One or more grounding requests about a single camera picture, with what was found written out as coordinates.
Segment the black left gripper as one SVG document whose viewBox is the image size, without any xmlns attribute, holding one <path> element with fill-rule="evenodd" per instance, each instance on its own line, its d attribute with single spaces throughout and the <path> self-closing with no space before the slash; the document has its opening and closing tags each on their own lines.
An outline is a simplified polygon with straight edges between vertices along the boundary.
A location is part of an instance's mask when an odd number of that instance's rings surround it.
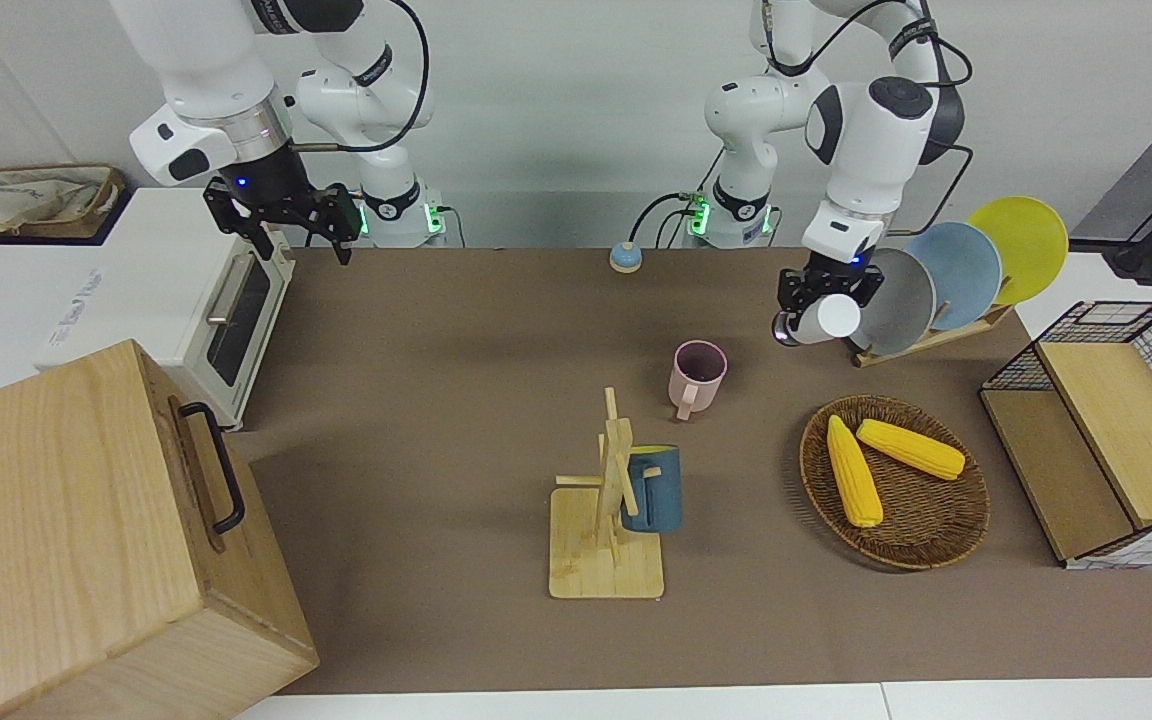
<svg viewBox="0 0 1152 720">
<path fill-rule="evenodd" d="M 867 250 L 842 262 L 812 251 L 804 270 L 783 268 L 778 274 L 776 302 L 787 319 L 799 319 L 809 306 L 833 293 L 850 297 L 864 309 L 884 282 L 882 270 L 870 265 L 874 250 Z"/>
</svg>

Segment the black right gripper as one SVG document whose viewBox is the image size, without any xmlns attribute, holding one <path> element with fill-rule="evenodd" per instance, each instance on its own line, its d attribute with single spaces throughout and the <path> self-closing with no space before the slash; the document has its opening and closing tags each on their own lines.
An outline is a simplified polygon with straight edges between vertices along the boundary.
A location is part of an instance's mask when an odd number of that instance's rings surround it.
<svg viewBox="0 0 1152 720">
<path fill-rule="evenodd" d="M 250 243 L 264 262 L 273 259 L 273 242 L 264 223 L 293 223 L 308 232 L 323 233 L 332 245 L 338 263 L 347 266 L 353 258 L 353 247 L 364 233 L 364 215 L 357 209 L 344 184 L 329 184 L 324 190 L 308 187 L 306 192 L 278 194 L 273 184 L 243 184 L 234 187 L 234 197 L 247 209 L 238 211 L 227 187 L 206 187 L 204 200 L 223 234 L 237 234 Z"/>
</svg>

